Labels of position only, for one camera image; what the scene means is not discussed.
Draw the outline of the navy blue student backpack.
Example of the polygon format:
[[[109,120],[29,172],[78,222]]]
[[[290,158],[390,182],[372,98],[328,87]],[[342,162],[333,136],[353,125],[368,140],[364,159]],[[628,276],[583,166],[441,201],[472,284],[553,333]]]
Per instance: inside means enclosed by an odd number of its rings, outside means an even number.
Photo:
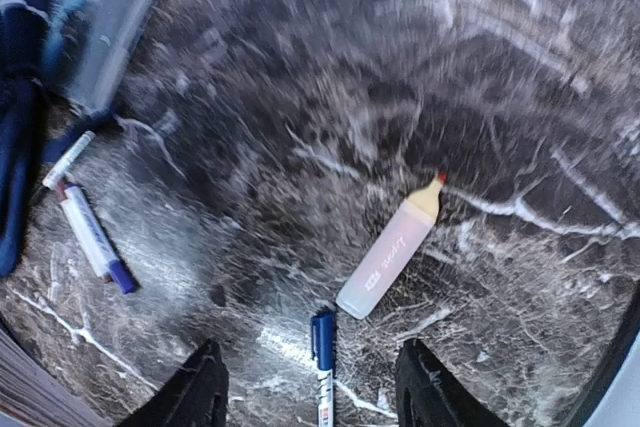
[[[28,204],[43,162],[55,162],[81,134],[109,122],[114,107],[42,141],[46,106],[41,58],[50,0],[1,0],[1,276],[15,270]]]

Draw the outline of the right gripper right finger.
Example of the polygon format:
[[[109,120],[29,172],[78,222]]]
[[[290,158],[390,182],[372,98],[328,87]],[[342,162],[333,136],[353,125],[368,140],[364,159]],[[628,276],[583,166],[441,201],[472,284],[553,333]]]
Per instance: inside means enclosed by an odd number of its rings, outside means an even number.
[[[419,339],[404,342],[395,368],[400,426],[502,426]]]

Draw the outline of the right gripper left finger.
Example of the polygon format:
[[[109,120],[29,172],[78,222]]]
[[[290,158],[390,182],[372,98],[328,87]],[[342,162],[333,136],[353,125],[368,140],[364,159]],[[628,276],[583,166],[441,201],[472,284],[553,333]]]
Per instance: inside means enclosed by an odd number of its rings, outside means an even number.
[[[219,344],[207,339],[164,386],[119,426],[225,426],[229,372]]]

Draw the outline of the pink illustrated paperback book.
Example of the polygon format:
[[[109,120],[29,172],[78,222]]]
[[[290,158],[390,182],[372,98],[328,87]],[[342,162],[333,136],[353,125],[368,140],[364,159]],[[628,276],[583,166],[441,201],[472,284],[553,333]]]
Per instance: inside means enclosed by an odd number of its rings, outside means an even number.
[[[110,426],[1,330],[1,420],[20,426]]]

